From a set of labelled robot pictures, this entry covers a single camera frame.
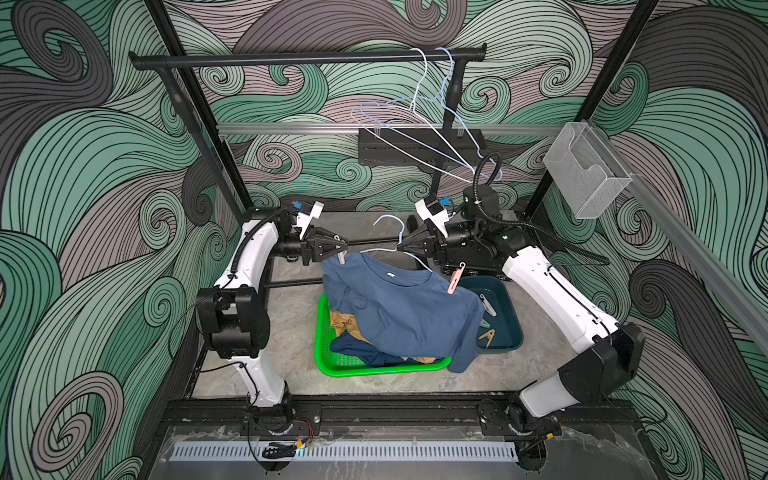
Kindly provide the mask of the slate blue t-shirt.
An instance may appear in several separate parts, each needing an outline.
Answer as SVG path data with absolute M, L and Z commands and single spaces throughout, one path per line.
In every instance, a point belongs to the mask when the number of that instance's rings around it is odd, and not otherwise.
M 426 270 L 403 270 L 368 254 L 322 263 L 331 312 L 354 315 L 362 335 L 407 364 L 451 358 L 447 370 L 462 373 L 478 357 L 476 334 L 484 307 L 479 297 Z

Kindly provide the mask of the tan cartoon print t-shirt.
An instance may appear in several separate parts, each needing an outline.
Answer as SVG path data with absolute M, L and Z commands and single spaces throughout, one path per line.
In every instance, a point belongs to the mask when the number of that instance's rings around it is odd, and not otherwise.
M 369 341 L 362 335 L 354 315 L 331 312 L 330 326 L 335 331 L 336 337 L 340 337 L 343 333 L 348 333 L 356 340 L 369 343 Z

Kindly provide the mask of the navy Mickey print t-shirt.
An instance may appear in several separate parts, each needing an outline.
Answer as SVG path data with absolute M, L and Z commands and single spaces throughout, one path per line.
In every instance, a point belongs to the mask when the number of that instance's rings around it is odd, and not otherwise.
M 347 331 L 330 343 L 330 350 L 336 354 L 356 357 L 368 367 L 393 367 L 406 363 L 402 357 L 385 353 L 370 343 L 353 337 Z

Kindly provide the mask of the tan clothespin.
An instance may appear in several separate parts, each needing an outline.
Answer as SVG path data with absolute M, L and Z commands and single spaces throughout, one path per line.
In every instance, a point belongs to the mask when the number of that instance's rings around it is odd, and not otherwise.
M 484 348 L 485 349 L 489 349 L 490 346 L 491 346 L 491 343 L 493 342 L 493 340 L 495 338 L 495 334 L 496 334 L 496 330 L 495 329 L 490 329 L 490 330 L 486 331 L 485 333 L 483 333 L 482 335 L 480 335 L 478 337 L 478 340 L 479 341 L 484 341 L 485 342 Z

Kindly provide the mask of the light blue wire hanger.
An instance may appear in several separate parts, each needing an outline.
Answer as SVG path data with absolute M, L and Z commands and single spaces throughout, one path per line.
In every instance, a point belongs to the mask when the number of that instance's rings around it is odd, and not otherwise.
M 431 124 L 431 122 L 426 117 L 424 117 L 423 115 L 419 114 L 416 111 L 416 106 L 417 106 L 417 100 L 418 99 L 422 99 L 422 100 L 425 100 L 425 101 L 430 102 L 430 103 L 439 104 L 442 107 L 443 111 L 447 114 L 447 116 L 444 119 L 443 127 L 448 132 L 451 132 L 454 121 L 458 120 L 459 123 L 460 123 L 460 126 L 462 127 L 462 129 L 465 130 L 469 134 L 470 139 L 474 143 L 474 145 L 476 147 L 476 150 L 477 150 L 477 155 L 479 157 L 482 157 L 482 155 L 481 155 L 481 147 L 480 147 L 478 141 L 469 132 L 469 128 L 467 127 L 467 125 L 465 124 L 463 119 L 460 117 L 460 115 L 455 111 L 455 107 L 450 107 L 447 104 L 446 87 L 447 86 L 452 87 L 452 83 L 449 82 L 449 78 L 453 76 L 454 68 L 455 68 L 455 62 L 454 62 L 454 59 L 453 59 L 453 56 L 452 56 L 451 52 L 448 49 L 446 49 L 444 47 L 438 47 L 438 50 L 444 52 L 447 55 L 447 57 L 449 59 L 449 62 L 450 62 L 450 69 L 449 69 L 449 73 L 444 77 L 443 82 L 441 84 L 441 88 L 438 91 L 438 93 L 433 98 L 429 98 L 429 97 L 425 97 L 425 96 L 419 94 L 420 86 L 421 86 L 422 82 L 426 79 L 427 74 L 428 74 L 429 60 L 427 59 L 427 55 L 425 54 L 425 52 L 423 50 L 421 50 L 420 48 L 416 48 L 416 47 L 411 48 L 411 51 L 417 51 L 417 52 L 419 52 L 421 54 L 422 59 L 424 61 L 424 73 L 423 73 L 421 79 L 416 84 L 416 87 L 414 89 L 414 93 L 413 93 L 412 97 L 410 98 L 410 104 L 409 104 L 409 108 L 407 109 L 407 112 L 409 112 L 410 114 L 414 115 L 415 117 L 418 117 L 419 119 L 421 119 L 422 120 L 422 126 L 426 125 L 427 127 L 429 127 L 438 136 L 438 139 L 442 140 L 444 145 L 449 147 L 449 149 L 453 152 L 453 156 L 451 156 L 449 154 L 446 154 L 446 153 L 442 152 L 441 150 L 438 150 L 437 148 L 431 147 L 430 145 L 427 145 L 426 143 L 417 141 L 417 144 L 419 144 L 421 146 L 425 146 L 429 150 L 432 150 L 433 152 L 436 152 L 439 155 L 440 158 L 446 158 L 448 160 L 451 160 L 451 161 L 457 163 L 460 166 L 466 167 L 470 171 L 470 173 L 472 175 L 474 175 L 476 173 L 476 169 L 474 167 L 472 167 L 466 161 L 466 159 L 458 152 L 458 150 L 452 145 L 451 140 L 449 140 L 446 137 L 446 135 L 441 130 L 438 130 L 436 127 L 434 127 Z M 457 180 L 459 180 L 461 182 L 465 182 L 465 183 L 471 184 L 472 183 L 471 180 L 467 180 L 467 179 L 465 179 L 465 178 L 463 178 L 461 176 L 458 176 L 456 174 L 450 173 L 450 172 L 448 172 L 448 171 L 446 171 L 446 170 L 444 170 L 444 169 L 442 169 L 442 168 L 440 168 L 440 167 L 438 167 L 436 165 L 427 163 L 426 161 L 421 160 L 420 158 L 416 157 L 415 155 L 406 152 L 402 148 L 395 146 L 393 143 L 391 143 L 388 140 L 385 140 L 383 138 L 383 136 L 378 132 L 378 130 L 380 128 L 385 128 L 385 129 L 392 130 L 395 133 L 398 133 L 398 134 L 404 136 L 406 139 L 415 140 L 414 137 L 406 135 L 403 131 L 398 130 L 395 127 L 392 127 L 389 124 L 382 123 L 379 120 L 374 119 L 372 116 L 370 116 L 368 113 L 366 113 L 364 111 L 364 107 L 365 106 L 388 107 L 388 106 L 395 106 L 395 102 L 396 102 L 396 99 L 388 101 L 385 104 L 379 104 L 377 102 L 373 102 L 373 103 L 365 102 L 365 103 L 362 103 L 362 104 L 360 104 L 357 107 L 357 109 L 352 109 L 350 111 L 351 119 L 355 123 L 357 123 L 359 127 L 365 129 L 369 133 L 372 133 L 377 139 L 382 140 L 385 144 L 389 145 L 390 147 L 393 147 L 396 151 L 398 151 L 400 153 L 404 153 L 406 156 L 408 156 L 412 160 L 415 160 L 419 164 L 432 169 L 433 170 L 433 175 L 432 175 L 432 180 L 431 180 L 431 184 L 430 184 L 430 192 L 432 194 L 435 194 L 438 191 L 439 185 L 440 185 L 440 181 L 441 181 L 441 178 L 442 178 L 443 175 L 447 175 L 447 176 L 449 176 L 451 178 L 454 178 L 454 179 L 457 179 Z

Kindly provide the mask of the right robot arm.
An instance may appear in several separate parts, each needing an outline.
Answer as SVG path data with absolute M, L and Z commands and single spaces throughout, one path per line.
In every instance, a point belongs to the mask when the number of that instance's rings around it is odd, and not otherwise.
M 399 251 L 431 258 L 456 272 L 469 267 L 472 247 L 490 255 L 499 274 L 519 285 L 555 322 L 576 355 L 544 380 L 517 395 L 516 413 L 523 421 L 541 419 L 577 404 L 593 404 L 633 380 L 639 370 L 645 335 L 633 323 L 620 324 L 581 293 L 538 247 L 543 235 L 591 266 L 606 266 L 606 257 L 578 247 L 530 221 L 503 217 L 498 194 L 481 174 L 493 163 L 491 175 L 501 172 L 498 153 L 483 157 L 475 167 L 461 205 L 462 221 L 453 223 L 436 195 L 416 202 L 423 224 L 405 238 Z

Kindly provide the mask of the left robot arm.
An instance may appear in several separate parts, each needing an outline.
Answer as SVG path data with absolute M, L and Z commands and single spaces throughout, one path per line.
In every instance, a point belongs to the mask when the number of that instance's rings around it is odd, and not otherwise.
M 263 276 L 268 264 L 275 256 L 308 265 L 346 253 L 346 239 L 312 224 L 323 210 L 316 201 L 252 212 L 224 273 L 212 287 L 198 291 L 194 307 L 204 344 L 236 367 L 253 407 L 277 407 L 287 392 L 266 352 L 271 323 Z

